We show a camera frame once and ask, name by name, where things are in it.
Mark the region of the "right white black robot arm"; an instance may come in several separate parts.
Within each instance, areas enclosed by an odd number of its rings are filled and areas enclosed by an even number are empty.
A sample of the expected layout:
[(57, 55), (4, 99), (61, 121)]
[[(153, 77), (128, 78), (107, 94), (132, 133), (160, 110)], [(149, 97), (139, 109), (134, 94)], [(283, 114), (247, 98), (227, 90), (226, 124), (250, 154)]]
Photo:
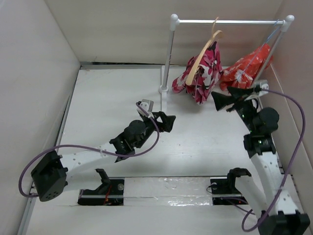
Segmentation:
[(267, 86), (257, 85), (250, 89), (227, 88), (229, 95), (212, 92), (216, 110), (236, 111), (249, 134), (244, 136), (244, 148), (257, 170), (263, 190), (255, 184), (251, 173), (245, 168), (231, 169), (227, 175), (226, 187), (232, 193), (240, 192), (247, 200), (257, 223), (242, 230), (246, 233), (258, 230), (261, 235), (302, 235), (310, 225), (309, 216), (301, 213), (285, 189), (285, 182), (291, 170), (303, 134), (296, 144), (287, 169), (279, 168), (272, 132), (278, 129), (279, 114), (271, 107), (258, 109), (253, 100), (270, 93)]

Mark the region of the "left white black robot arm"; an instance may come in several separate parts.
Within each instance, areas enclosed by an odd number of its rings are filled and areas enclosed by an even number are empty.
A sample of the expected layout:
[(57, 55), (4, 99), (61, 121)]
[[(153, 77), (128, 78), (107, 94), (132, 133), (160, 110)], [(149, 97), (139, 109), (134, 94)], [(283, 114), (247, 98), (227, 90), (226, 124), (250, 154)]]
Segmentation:
[(47, 149), (35, 157), (39, 162), (31, 171), (31, 177), (39, 200), (47, 202), (64, 191), (72, 190), (75, 176), (90, 169), (100, 175), (92, 182), (92, 192), (107, 193), (110, 182), (101, 166), (148, 153), (158, 140), (141, 153), (136, 153), (136, 149), (140, 149), (153, 133), (158, 138), (162, 132), (170, 133), (176, 120), (176, 116), (168, 116), (161, 111), (141, 113), (140, 117), (140, 120), (130, 122), (117, 137), (97, 148), (63, 144)]

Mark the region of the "beige wooden hanger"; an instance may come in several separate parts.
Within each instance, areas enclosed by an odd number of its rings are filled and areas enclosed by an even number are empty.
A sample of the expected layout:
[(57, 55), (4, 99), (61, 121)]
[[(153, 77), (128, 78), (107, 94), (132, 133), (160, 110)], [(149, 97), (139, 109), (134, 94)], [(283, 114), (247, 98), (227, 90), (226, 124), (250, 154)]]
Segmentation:
[(215, 24), (217, 22), (217, 20), (219, 19), (219, 17), (217, 17), (213, 23), (213, 26), (212, 26), (212, 30), (211, 30), (211, 38), (207, 41), (207, 43), (205, 44), (205, 46), (202, 48), (201, 52), (199, 53), (199, 55), (197, 56), (195, 62), (193, 63), (193, 66), (188, 74), (188, 77), (185, 81), (185, 84), (187, 86), (190, 86), (194, 80), (194, 76), (196, 74), (196, 72), (198, 71), (198, 67), (199, 67), (199, 64), (201, 62), (201, 59), (203, 58), (206, 50), (213, 44), (213, 42), (220, 38), (223, 37), (223, 32), (221, 30), (214, 30), (215, 28)]

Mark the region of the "pink camouflage trousers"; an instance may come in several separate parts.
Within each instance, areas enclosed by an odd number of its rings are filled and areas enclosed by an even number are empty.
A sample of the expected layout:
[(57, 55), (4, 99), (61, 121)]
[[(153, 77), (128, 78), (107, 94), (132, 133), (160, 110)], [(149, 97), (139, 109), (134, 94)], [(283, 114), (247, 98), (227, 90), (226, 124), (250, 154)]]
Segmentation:
[(201, 105), (207, 101), (223, 71), (218, 42), (214, 41), (206, 50), (192, 84), (187, 86), (185, 81), (196, 58), (196, 56), (192, 57), (188, 61), (185, 71), (179, 77), (174, 79), (172, 82), (172, 91), (175, 94), (185, 91), (187, 94), (191, 95), (197, 104)]

